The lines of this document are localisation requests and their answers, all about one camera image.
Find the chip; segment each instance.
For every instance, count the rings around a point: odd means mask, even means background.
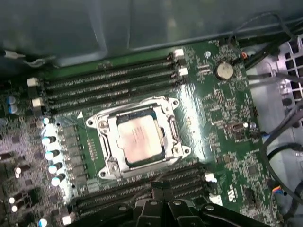
[[[42,159],[43,155],[40,152],[36,152],[36,153],[34,153],[34,158],[35,159]]]
[[[12,143],[20,143],[20,138],[19,138],[19,136],[13,136],[11,138],[11,141],[12,141]]]
[[[25,181],[25,185],[26,185],[26,186],[31,186],[31,185],[33,185],[32,180],[31,180],[31,179],[26,180],[26,181]]]
[[[118,125],[120,138],[117,144],[123,149],[129,163],[143,161],[162,153],[159,138],[161,129],[155,122],[151,115],[147,115]]]
[[[34,128],[37,127],[37,124],[36,124],[36,123],[31,123],[31,124],[29,125],[29,127],[30,127],[31,129],[34,129]]]
[[[51,195],[51,196],[49,197],[49,201],[50,201],[50,202],[57,202],[57,201],[58,201],[57,195]]]
[[[248,174],[250,176],[256,175],[258,173],[258,167],[256,165],[247,167]]]
[[[224,155],[224,161],[229,163],[231,161],[231,157],[229,155]]]

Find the integrated circuit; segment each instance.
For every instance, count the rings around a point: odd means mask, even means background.
[[[12,143],[20,143],[20,138],[18,135],[16,135],[11,138],[11,141]]]
[[[258,167],[257,165],[249,166],[247,167],[247,171],[249,176],[256,175],[258,173]]]

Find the ram slot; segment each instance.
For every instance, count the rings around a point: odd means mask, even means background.
[[[68,91],[69,89],[64,89],[63,92],[59,95],[54,95],[47,97],[49,102],[52,102],[54,104],[59,103],[66,103],[69,100],[75,100],[78,98],[88,98],[89,96],[94,96],[96,93],[106,93],[106,92],[116,92],[119,90],[126,89],[128,87],[135,87],[140,86],[144,83],[154,83],[155,79],[160,79],[161,81],[169,80],[172,75],[174,75],[174,71],[164,71],[164,72],[158,72],[155,74],[143,74],[139,77],[129,76],[127,78],[124,78],[123,80],[114,80],[114,81],[107,81],[107,83],[104,81],[104,83],[100,84],[94,84],[93,87],[86,87],[85,90],[72,89],[71,91]]]
[[[58,115],[58,114],[65,114],[68,112],[77,111],[83,108],[113,104],[117,101],[129,100],[131,98],[145,94],[166,91],[175,88],[183,83],[184,83],[183,79],[172,79],[165,84],[155,83],[151,87],[148,86],[135,87],[132,89],[126,89],[123,92],[114,93],[112,96],[106,96],[106,97],[104,97],[103,95],[94,96],[93,99],[90,100],[89,102],[86,101],[85,99],[82,99],[82,100],[76,100],[75,102],[71,103],[69,106],[64,106],[64,107],[50,106],[51,108],[50,112],[51,115]]]
[[[163,180],[169,180],[169,177],[163,177]],[[112,200],[109,201],[108,199],[113,199],[115,202],[117,200],[120,201],[121,198],[126,198],[125,195],[128,195],[127,199],[129,200],[142,189],[146,188],[147,186],[150,187],[151,181],[153,181],[153,179],[149,179],[149,182],[135,182],[136,186],[134,186],[135,183],[130,183],[127,184],[127,187],[117,187],[114,191],[110,189],[106,190],[106,192],[103,191],[96,193],[94,197],[80,198],[76,202],[76,207],[78,210],[93,209],[95,207],[104,206],[113,202]],[[182,191],[180,190],[180,185],[181,187],[184,187],[183,190],[185,190],[186,188],[191,189],[192,187],[197,187],[199,184],[202,184],[202,181],[204,180],[199,177],[197,178],[196,172],[192,172],[192,175],[188,175],[186,178],[182,179],[182,182],[180,182],[180,180],[177,180],[171,181],[170,183],[172,185],[173,192],[179,192]]]
[[[84,93],[84,92],[89,92],[92,90],[98,90],[98,89],[103,89],[110,87],[111,84],[119,84],[121,83],[128,83],[129,80],[132,79],[142,79],[144,77],[156,77],[156,76],[161,76],[161,75],[168,75],[172,74],[174,70],[171,68],[164,68],[162,70],[150,70],[148,72],[144,73],[134,73],[130,75],[122,75],[122,76],[117,76],[114,78],[110,77],[104,77],[100,80],[92,81],[89,83],[80,83],[80,84],[75,84],[73,86],[65,87],[62,90],[51,90],[51,91],[46,91],[46,95],[48,99],[60,99],[65,96],[73,96],[76,94]]]
[[[203,166],[204,165],[199,162],[190,162],[190,163],[187,163],[185,166],[175,166],[174,168],[170,169],[167,173],[165,173],[163,178],[167,178],[167,179],[173,178],[173,177],[176,177],[177,175],[180,175],[181,173],[190,172],[197,168],[203,169]],[[103,194],[110,194],[110,193],[116,192],[117,190],[126,190],[127,188],[131,188],[131,187],[135,187],[135,186],[138,186],[138,185],[141,185],[144,183],[151,182],[154,179],[156,179],[160,174],[161,174],[161,172],[158,172],[157,174],[155,174],[154,176],[149,177],[149,178],[143,178],[143,179],[137,180],[135,182],[124,183],[124,184],[115,186],[110,189],[91,193],[89,195],[76,199],[76,204],[79,205],[81,202],[89,201],[90,199],[94,199],[96,197],[102,196]]]
[[[125,75],[140,70],[161,69],[163,67],[171,65],[172,63],[173,61],[171,55],[155,60],[148,60],[142,62],[137,61],[131,64],[115,66],[109,69],[100,69],[85,73],[79,73],[63,79],[49,79],[45,81],[45,87],[47,89],[57,89],[62,86],[68,87],[78,83],[94,81],[104,77],[104,75],[109,75],[111,73],[113,74],[113,76]]]

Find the green circuit board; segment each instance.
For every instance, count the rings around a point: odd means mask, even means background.
[[[160,78],[155,76],[152,81],[153,77],[147,76],[147,85],[142,85],[141,92],[134,89],[132,92],[135,95],[131,96],[124,91],[127,87],[120,91],[109,89],[107,92],[98,93],[98,90],[92,89],[98,84],[98,80],[85,81],[80,76],[74,79],[75,75],[85,72],[118,69],[119,66],[125,65],[135,67],[138,62],[169,56],[177,49],[183,50],[184,67],[188,69],[186,79],[178,86],[154,89],[157,83],[159,87],[162,87]],[[72,202],[77,197],[98,192],[118,183],[116,180],[102,180],[98,177],[98,171],[105,166],[105,161],[98,132],[86,125],[88,118],[113,106],[138,102],[153,96],[165,96],[180,101],[179,107],[174,111],[178,132],[182,145],[192,150],[191,155],[182,163],[190,163],[198,159],[200,163],[208,166],[208,171],[212,172],[217,180],[211,188],[212,201],[271,224],[269,215],[271,191],[267,185],[269,174],[259,154],[262,139],[258,129],[258,113],[253,104],[246,71],[242,64],[236,64],[232,66],[232,77],[227,80],[218,78],[218,75],[214,73],[220,63],[232,62],[236,58],[237,56],[227,45],[222,45],[219,40],[212,40],[41,71],[26,75],[24,80],[11,80],[12,89],[1,95],[2,115],[8,120],[7,125],[10,125],[9,129],[6,126],[5,130],[29,129],[30,123],[41,121],[32,116],[31,99],[28,98],[26,88],[23,88],[26,86],[26,79],[37,78],[40,84],[44,83],[40,89],[42,92],[50,87],[50,92],[46,92],[49,102],[45,105],[50,106],[46,112],[55,120],[54,127],[60,132],[61,140],[65,141],[62,146],[66,146],[67,150],[81,152],[82,162],[86,167],[85,177],[76,177],[71,180],[72,188],[68,189],[68,195],[64,195],[64,203],[47,205],[45,202],[40,207],[47,206],[49,210],[52,210],[60,204]],[[90,88],[80,87],[82,83],[91,84]],[[115,98],[112,98],[110,102],[104,101],[106,94],[110,92],[115,92]],[[87,93],[91,94],[91,99],[78,101],[86,97]],[[8,105],[5,103],[7,95],[17,96],[20,100],[17,114],[8,113]],[[36,139],[24,140],[33,142]],[[75,171],[71,169],[67,174],[77,175]],[[40,179],[44,179],[43,182],[47,184],[50,176]],[[185,197],[195,201],[197,193],[194,196],[189,194]]]

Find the cable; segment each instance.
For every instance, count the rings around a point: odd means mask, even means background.
[[[287,150],[287,149],[292,149],[294,151],[303,152],[303,147],[302,147],[301,144],[298,144],[298,143],[288,143],[288,144],[280,146],[280,147],[274,149],[273,151],[271,151],[267,155],[268,160],[270,161],[273,158],[273,156],[275,156],[277,153],[281,152],[282,150]]]
[[[270,196],[270,202],[269,202],[269,212],[270,212],[270,217],[271,217],[275,227],[278,227],[278,224],[277,224],[275,216],[274,216],[274,199],[275,199],[275,192],[272,192],[271,196]]]
[[[294,193],[297,196],[301,197],[301,194],[303,193],[303,181],[301,181],[296,186]],[[296,200],[293,199],[288,212],[285,215],[283,215],[283,219],[284,219],[285,222],[287,222],[290,218],[294,217],[294,214],[296,213],[298,207],[299,207],[298,201],[296,201]]]
[[[252,17],[251,19],[249,19],[248,21],[245,21],[244,23],[242,23],[239,27],[237,27],[235,30],[233,30],[233,32],[231,33],[231,35],[228,37],[227,43],[228,46],[235,51],[236,53],[240,54],[242,56],[242,51],[236,47],[234,47],[232,45],[232,38],[236,35],[236,33],[238,33],[239,30],[241,30],[243,27],[245,27],[246,25],[250,24],[251,22],[258,20],[262,17],[268,17],[268,16],[274,16],[278,19],[279,24],[281,26],[281,28],[283,29],[283,31],[292,39],[296,39],[296,36],[288,29],[288,27],[286,26],[285,22],[283,21],[283,19],[280,17],[280,15],[278,15],[275,12],[265,12],[265,13],[261,13],[257,16]]]
[[[270,77],[271,77],[271,73],[263,73],[263,74],[259,74],[259,75],[247,75],[248,80],[267,79]],[[288,74],[279,73],[279,72],[276,74],[276,77],[273,77],[273,78],[287,79],[292,82],[303,83],[303,78],[299,78],[296,76],[290,76]]]
[[[298,112],[302,107],[303,107],[303,99],[301,99],[299,102],[297,102],[295,104],[295,106],[287,113],[287,115],[281,121],[281,123],[274,130],[272,130],[269,133],[269,135],[273,134],[275,131],[282,128],[295,115],[295,113]]]
[[[303,32],[303,20],[299,21],[295,26],[293,26],[290,31],[295,35],[299,35]],[[273,40],[270,44],[262,48],[256,54],[250,56],[245,62],[244,66],[246,70],[254,67],[260,61],[262,61],[266,56],[270,55],[274,52],[280,45],[287,42],[289,40],[289,36],[284,34],[284,36],[279,36],[277,39]]]
[[[283,190],[285,192],[287,192],[292,198],[294,198],[295,200],[297,200],[299,203],[303,204],[303,200],[297,196],[291,189],[289,189],[282,181],[281,179],[277,176],[277,174],[275,173],[274,169],[272,168],[272,166],[270,165],[270,162],[267,158],[267,147],[277,138],[279,137],[285,130],[287,130],[288,128],[290,128],[294,123],[296,123],[297,121],[299,121],[300,119],[303,118],[303,111],[299,111],[297,112],[283,127],[279,128],[278,130],[274,130],[273,133],[269,136],[269,138],[264,142],[263,146],[260,149],[260,154],[261,157],[264,161],[264,164],[266,165],[269,173],[273,176],[273,178],[279,182],[279,184],[281,185],[281,187],[283,188]]]

